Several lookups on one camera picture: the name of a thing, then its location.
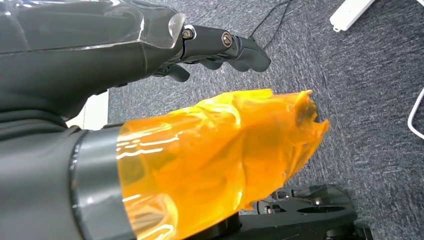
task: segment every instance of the metal screw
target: metal screw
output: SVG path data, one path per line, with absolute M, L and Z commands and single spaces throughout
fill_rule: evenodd
M 193 38 L 193 32 L 190 29 L 185 29 L 184 31 L 182 31 L 182 38 L 183 39 Z
M 271 209 L 270 206 L 266 206 L 264 208 L 264 212 L 265 212 L 265 214 L 272 214 L 273 213 L 273 210 Z
M 317 206 L 321 205 L 321 200 L 319 198 L 315 199 L 315 205 Z
M 224 46 L 226 48 L 231 47 L 231 45 L 233 44 L 233 37 L 231 36 L 231 34 L 227 31 L 225 31 L 222 34 L 222 44 L 224 44 Z

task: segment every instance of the orange tape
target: orange tape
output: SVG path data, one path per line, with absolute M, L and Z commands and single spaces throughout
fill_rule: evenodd
M 137 238 L 187 238 L 287 182 L 329 128 L 310 93 L 228 92 L 126 122 L 117 164 Z

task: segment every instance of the black bracket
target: black bracket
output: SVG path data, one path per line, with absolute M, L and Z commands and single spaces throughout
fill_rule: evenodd
M 332 186 L 283 188 L 257 204 L 259 214 L 233 215 L 188 240 L 373 240 L 347 195 Z

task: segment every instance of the robotic hand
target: robotic hand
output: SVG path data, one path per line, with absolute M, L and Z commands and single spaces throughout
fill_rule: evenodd
M 153 76 L 170 76 L 185 82 L 190 74 L 177 63 L 202 64 L 210 70 L 219 69 L 228 62 L 234 69 L 246 72 L 265 71 L 270 58 L 256 42 L 231 35 L 228 31 L 198 25 L 186 25 L 182 35 L 182 54 L 179 59 L 167 62 Z
M 138 0 L 1 1 L 0 112 L 68 120 L 112 87 L 150 76 L 186 81 L 181 63 L 216 70 L 228 62 L 242 72 L 270 65 L 254 41 L 185 20 Z

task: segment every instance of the black cable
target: black cable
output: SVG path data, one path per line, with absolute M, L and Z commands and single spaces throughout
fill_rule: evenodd
M 284 2 L 281 2 L 281 3 L 278 3 L 277 5 L 275 5 L 269 12 L 268 12 L 268 14 L 263 18 L 263 20 L 254 28 L 254 30 L 252 31 L 252 33 L 249 35 L 249 39 L 251 39 L 251 40 L 255 40 L 254 39 L 254 37 L 253 37 L 253 35 L 255 34 L 255 32 L 259 29 L 259 27 L 265 22 L 265 20 L 267 20 L 268 19 L 268 17 L 271 15 L 271 13 L 276 9 L 276 8 L 278 8 L 279 6 L 282 6 L 282 5 L 284 5 L 284 4 L 287 4 L 286 6 L 285 6 L 285 8 L 284 8 L 284 11 L 282 12 L 282 16 L 281 16 L 281 19 L 280 19 L 280 21 L 279 21 L 279 24 L 278 24 L 278 26 L 277 26 L 277 29 L 275 30 L 275 32 L 274 32 L 274 35 L 272 36 L 272 38 L 271 38 L 271 40 L 269 40 L 268 41 L 268 43 L 263 47 L 263 49 L 266 49 L 271 43 L 272 43 L 272 41 L 274 40 L 274 38 L 277 36 L 277 33 L 278 33 L 278 31 L 279 31 L 279 29 L 280 29 L 280 27 L 281 27 L 281 25 L 283 24 L 283 19 L 284 19 L 284 15 L 286 15 L 286 11 L 287 11 L 287 7 L 289 6 L 289 4 L 290 4 L 290 2 L 291 2 L 292 0 L 287 0 L 287 1 L 284 1 Z

